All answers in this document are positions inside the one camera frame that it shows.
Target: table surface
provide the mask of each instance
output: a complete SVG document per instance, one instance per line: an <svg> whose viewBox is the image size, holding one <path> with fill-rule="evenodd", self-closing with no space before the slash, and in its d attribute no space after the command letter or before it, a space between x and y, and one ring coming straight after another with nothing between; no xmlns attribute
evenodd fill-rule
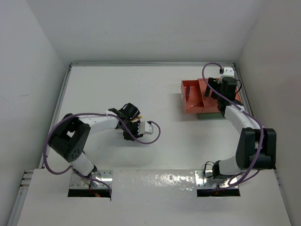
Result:
<svg viewBox="0 0 301 226"><path fill-rule="evenodd" d="M142 120L157 122L152 145L123 140L118 130L90 136L88 158L113 170L112 201L68 198L70 172L35 170L19 226L27 225L290 225L272 170L240 186L241 197L198 198L193 170L235 154L239 134L225 119L197 120L183 113L181 80L201 77L202 66L74 66L58 119L67 113L98 112L136 105ZM219 77L210 66L206 77ZM150 141L157 130L142 138ZM54 170L68 163L53 150Z"/></svg>

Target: white connector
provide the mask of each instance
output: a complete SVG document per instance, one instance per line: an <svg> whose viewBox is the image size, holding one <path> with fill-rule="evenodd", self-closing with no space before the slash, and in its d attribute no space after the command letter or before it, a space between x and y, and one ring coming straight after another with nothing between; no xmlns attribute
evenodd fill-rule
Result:
<svg viewBox="0 0 301 226"><path fill-rule="evenodd" d="M138 126L138 134L152 134L154 132L154 127L147 121L140 122Z"/></svg>
<svg viewBox="0 0 301 226"><path fill-rule="evenodd" d="M234 70L232 67L224 67L224 73L221 75L220 79L217 81L217 83L221 83L222 79L224 77L232 77L234 78L235 74L234 74Z"/></svg>

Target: white wall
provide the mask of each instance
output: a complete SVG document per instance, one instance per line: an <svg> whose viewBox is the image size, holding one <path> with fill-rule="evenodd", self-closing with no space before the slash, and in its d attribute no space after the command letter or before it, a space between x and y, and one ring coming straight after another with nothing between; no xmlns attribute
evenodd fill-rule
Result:
<svg viewBox="0 0 301 226"><path fill-rule="evenodd" d="M277 132L277 169L293 225L301 225L301 2L269 0L239 59L251 108Z"/></svg>
<svg viewBox="0 0 301 226"><path fill-rule="evenodd" d="M27 0L71 61L234 61L265 0Z"/></svg>
<svg viewBox="0 0 301 226"><path fill-rule="evenodd" d="M0 226L39 164L65 70L26 1L0 1Z"/></svg>

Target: screwdriver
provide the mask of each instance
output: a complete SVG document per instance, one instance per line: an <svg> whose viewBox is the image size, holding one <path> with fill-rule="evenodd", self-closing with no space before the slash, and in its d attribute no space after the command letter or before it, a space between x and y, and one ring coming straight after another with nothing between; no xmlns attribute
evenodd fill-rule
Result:
<svg viewBox="0 0 301 226"><path fill-rule="evenodd" d="M187 88L186 88L186 103L189 99L189 93L190 93L190 86L187 86Z"/></svg>

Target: black cable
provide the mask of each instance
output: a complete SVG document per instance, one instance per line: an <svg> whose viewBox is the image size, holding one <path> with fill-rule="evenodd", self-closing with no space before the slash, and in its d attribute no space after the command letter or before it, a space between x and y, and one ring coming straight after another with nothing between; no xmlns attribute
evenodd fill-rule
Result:
<svg viewBox="0 0 301 226"><path fill-rule="evenodd" d="M241 88L243 87L243 83L241 82L241 80L237 79L236 83L237 83L237 81L240 81L240 87L239 87L239 89L237 90L237 92L235 94L237 94L241 90Z"/></svg>
<svg viewBox="0 0 301 226"><path fill-rule="evenodd" d="M213 177L213 175L207 177L207 176L206 176L206 173L205 173L205 172L206 172L206 168L207 168L207 164L208 164L209 162L211 162L211 163L214 165L214 162L213 162L213 161L208 161L208 162L205 163L203 174L204 174L204 177L206 177L206 178L211 178L211 177Z"/></svg>

